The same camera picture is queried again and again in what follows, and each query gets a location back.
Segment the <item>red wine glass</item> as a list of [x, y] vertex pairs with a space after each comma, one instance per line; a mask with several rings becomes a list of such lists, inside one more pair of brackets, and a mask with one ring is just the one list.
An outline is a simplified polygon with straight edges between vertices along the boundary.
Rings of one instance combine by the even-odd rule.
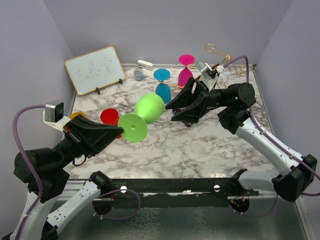
[[102, 113], [100, 114], [100, 120], [105, 125], [117, 127], [119, 119], [120, 119], [119, 113], [114, 108], [107, 108], [103, 110]]

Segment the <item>yellow wine glass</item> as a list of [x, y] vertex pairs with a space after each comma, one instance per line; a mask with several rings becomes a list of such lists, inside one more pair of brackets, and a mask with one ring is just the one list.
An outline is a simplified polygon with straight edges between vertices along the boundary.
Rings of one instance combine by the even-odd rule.
[[77, 116], [82, 116], [82, 117], [84, 117], [84, 118], [87, 117], [84, 112], [78, 111], [78, 112], [72, 113], [72, 114], [69, 116], [69, 118], [72, 120], [72, 119], [74, 119], [74, 118], [77, 117]]

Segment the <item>green wine glass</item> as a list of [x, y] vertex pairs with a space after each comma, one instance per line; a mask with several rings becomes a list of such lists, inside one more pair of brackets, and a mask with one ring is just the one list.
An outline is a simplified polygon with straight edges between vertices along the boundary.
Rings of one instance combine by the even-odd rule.
[[165, 103], [155, 93], [144, 94], [135, 104], [133, 113], [120, 117], [117, 126], [123, 128], [122, 137], [130, 142], [141, 142], [148, 135], [148, 125], [156, 122], [165, 111]]

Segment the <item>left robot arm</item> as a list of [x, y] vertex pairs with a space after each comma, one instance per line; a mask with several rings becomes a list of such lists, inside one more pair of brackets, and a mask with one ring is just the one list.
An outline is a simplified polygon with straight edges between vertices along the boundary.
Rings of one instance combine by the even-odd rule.
[[43, 122], [64, 138], [54, 148], [21, 149], [14, 160], [14, 175], [27, 184], [27, 200], [15, 230], [5, 240], [56, 240], [66, 224], [96, 197], [106, 197], [111, 179], [101, 171], [92, 173], [71, 199], [54, 212], [53, 205], [63, 193], [69, 163], [84, 156], [89, 159], [104, 150], [124, 130], [115, 125], [93, 122], [82, 115], [63, 116]]

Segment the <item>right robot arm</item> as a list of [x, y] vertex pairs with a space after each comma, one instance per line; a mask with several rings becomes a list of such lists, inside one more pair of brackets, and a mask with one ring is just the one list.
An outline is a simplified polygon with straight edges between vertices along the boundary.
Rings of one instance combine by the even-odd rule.
[[243, 170], [230, 182], [230, 191], [236, 196], [251, 189], [272, 191], [295, 202], [313, 182], [318, 161], [311, 154], [303, 156], [292, 150], [263, 128], [249, 111], [255, 103], [255, 89], [248, 82], [208, 90], [202, 81], [191, 77], [165, 108], [180, 109], [172, 121], [193, 125], [209, 111], [222, 107], [218, 114], [222, 127], [253, 146], [276, 168], [270, 172]]

